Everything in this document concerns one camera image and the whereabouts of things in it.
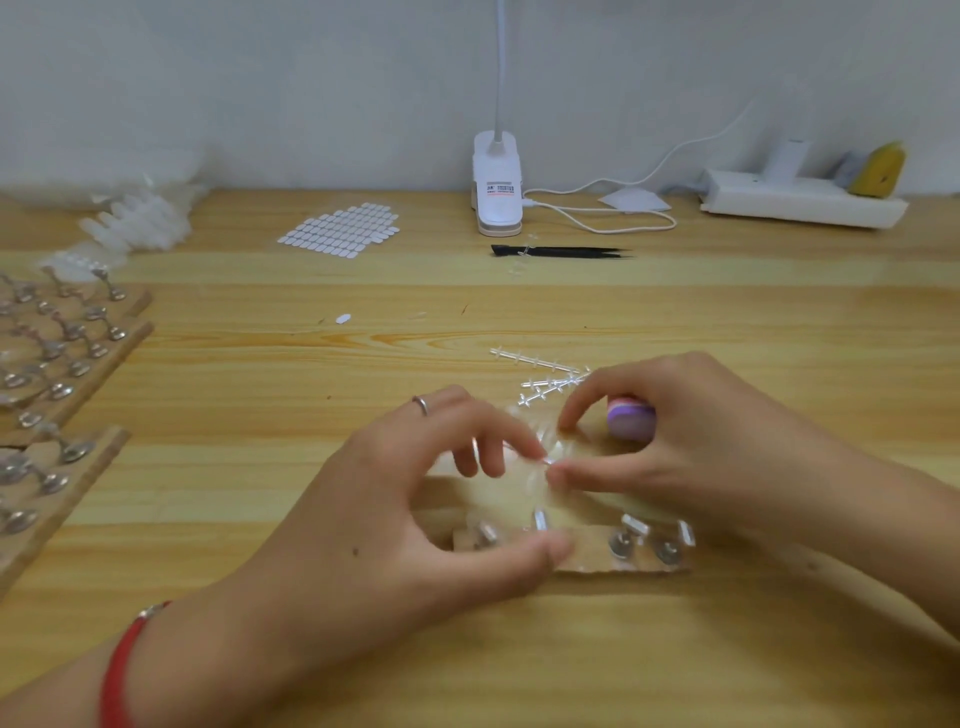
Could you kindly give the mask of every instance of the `bracelet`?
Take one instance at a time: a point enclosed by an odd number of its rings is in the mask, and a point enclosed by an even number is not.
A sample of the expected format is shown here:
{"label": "bracelet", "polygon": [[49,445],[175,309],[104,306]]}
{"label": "bracelet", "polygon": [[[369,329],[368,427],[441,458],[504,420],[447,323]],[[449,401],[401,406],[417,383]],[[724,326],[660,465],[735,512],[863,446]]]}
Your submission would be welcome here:
{"label": "bracelet", "polygon": [[100,728],[133,728],[133,721],[124,703],[124,679],[127,677],[127,662],[137,638],[147,626],[147,620],[163,610],[169,601],[148,607],[136,616],[130,627],[113,648],[104,685],[100,690]]}

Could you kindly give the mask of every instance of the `tweezers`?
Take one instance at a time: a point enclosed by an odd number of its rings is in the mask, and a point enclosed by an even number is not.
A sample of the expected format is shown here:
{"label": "tweezers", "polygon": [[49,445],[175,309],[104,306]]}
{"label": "tweezers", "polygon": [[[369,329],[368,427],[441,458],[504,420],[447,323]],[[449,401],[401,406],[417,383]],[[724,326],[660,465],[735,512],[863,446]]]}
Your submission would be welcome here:
{"label": "tweezers", "polygon": [[608,258],[628,257],[621,255],[622,248],[549,248],[522,245],[491,245],[493,254],[497,257],[504,255],[533,255],[538,257],[585,257]]}

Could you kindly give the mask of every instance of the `purple nail buffer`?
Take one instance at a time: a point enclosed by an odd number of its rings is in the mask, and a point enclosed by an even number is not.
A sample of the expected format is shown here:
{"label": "purple nail buffer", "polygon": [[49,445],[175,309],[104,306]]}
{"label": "purple nail buffer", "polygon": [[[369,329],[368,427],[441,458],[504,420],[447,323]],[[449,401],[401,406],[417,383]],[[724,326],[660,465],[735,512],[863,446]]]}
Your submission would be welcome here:
{"label": "purple nail buffer", "polygon": [[607,400],[607,428],[613,437],[649,443],[657,430],[657,413],[649,404],[632,397]]}

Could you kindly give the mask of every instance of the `hand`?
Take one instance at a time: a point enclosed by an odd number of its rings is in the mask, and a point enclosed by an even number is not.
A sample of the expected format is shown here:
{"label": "hand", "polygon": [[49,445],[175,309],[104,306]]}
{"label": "hand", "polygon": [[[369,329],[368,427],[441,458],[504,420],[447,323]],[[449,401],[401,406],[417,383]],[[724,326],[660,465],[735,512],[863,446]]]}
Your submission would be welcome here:
{"label": "hand", "polygon": [[546,455],[519,420],[462,387],[407,402],[354,433],[237,574],[266,629],[307,669],[366,652],[424,625],[536,588],[570,552],[562,531],[454,554],[431,544],[410,498],[448,450],[465,476],[504,473],[503,444]]}
{"label": "hand", "polygon": [[630,395],[657,411],[640,452],[565,460],[547,471],[558,489],[633,493],[682,513],[797,537],[828,507],[818,493],[832,463],[862,457],[817,425],[700,352],[601,369],[567,400],[569,429],[604,397]]}

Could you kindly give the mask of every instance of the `white wall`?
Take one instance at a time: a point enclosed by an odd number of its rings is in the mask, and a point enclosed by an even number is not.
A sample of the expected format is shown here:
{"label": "white wall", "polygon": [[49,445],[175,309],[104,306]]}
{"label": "white wall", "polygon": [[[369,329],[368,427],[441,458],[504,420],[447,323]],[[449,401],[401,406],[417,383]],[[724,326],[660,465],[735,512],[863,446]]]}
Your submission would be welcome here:
{"label": "white wall", "polygon": [[[492,126],[493,7],[5,0],[0,171],[186,149],[224,185],[466,188],[471,138]],[[654,186],[756,164],[789,77],[812,101],[810,171],[901,138],[901,189],[960,190],[957,0],[511,0],[509,16],[507,128],[528,185],[641,176],[765,88]]]}

